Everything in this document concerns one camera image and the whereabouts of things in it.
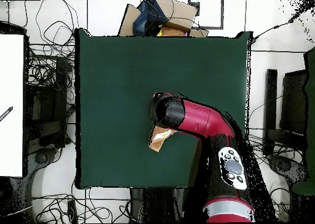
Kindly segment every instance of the silver stripe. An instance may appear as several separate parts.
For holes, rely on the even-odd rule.
[[[241,217],[245,217],[254,222],[253,211],[250,210],[245,204],[237,201],[215,201],[204,207],[204,211],[207,209],[208,216],[214,216],[218,214],[235,214]]]

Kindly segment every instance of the brown cardboard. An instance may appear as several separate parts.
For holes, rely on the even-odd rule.
[[[172,17],[163,24],[164,26],[176,28],[184,32],[190,31],[197,14],[195,7],[175,0],[156,0],[156,2],[167,18]]]
[[[208,36],[208,31],[207,30],[191,30],[189,36],[193,38],[205,38]]]
[[[128,4],[125,11],[125,16],[122,19],[121,28],[118,36],[133,36],[134,21],[140,16],[141,12],[133,5]]]
[[[157,135],[161,135],[165,132],[171,131],[170,134],[167,134],[166,136],[159,138],[159,139],[154,139]],[[153,127],[153,133],[151,136],[150,143],[149,143],[149,147],[154,150],[154,151],[159,151],[164,143],[164,140],[169,138],[171,135],[173,135],[175,132],[177,132],[176,130],[172,130],[172,129],[168,129],[168,128],[161,128],[158,126],[154,126]]]
[[[185,32],[178,30],[176,28],[168,28],[167,26],[162,26],[162,36],[185,36]]]

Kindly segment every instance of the control buttons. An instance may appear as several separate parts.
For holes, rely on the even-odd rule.
[[[227,161],[225,163],[225,169],[238,175],[242,174],[243,170],[242,166],[234,160]]]
[[[228,173],[228,178],[231,179],[231,180],[234,180],[235,179],[235,176],[234,174],[231,174],[230,172]]]
[[[243,179],[241,176],[237,176],[236,178],[239,180],[240,183],[243,183]]]

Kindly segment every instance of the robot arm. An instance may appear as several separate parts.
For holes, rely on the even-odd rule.
[[[260,210],[265,219],[275,219],[252,149],[250,152],[232,119],[233,126],[216,109],[170,93],[153,95],[150,118],[159,127],[202,140],[194,187],[189,189],[184,204],[184,221],[253,222],[256,208],[259,221],[262,220]],[[259,194],[250,199],[256,191]]]

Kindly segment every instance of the green tabletop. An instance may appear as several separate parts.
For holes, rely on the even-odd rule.
[[[188,186],[197,139],[176,133],[159,153],[151,150],[150,99],[180,92],[227,111],[244,130],[249,37],[91,37],[76,30],[79,187]]]

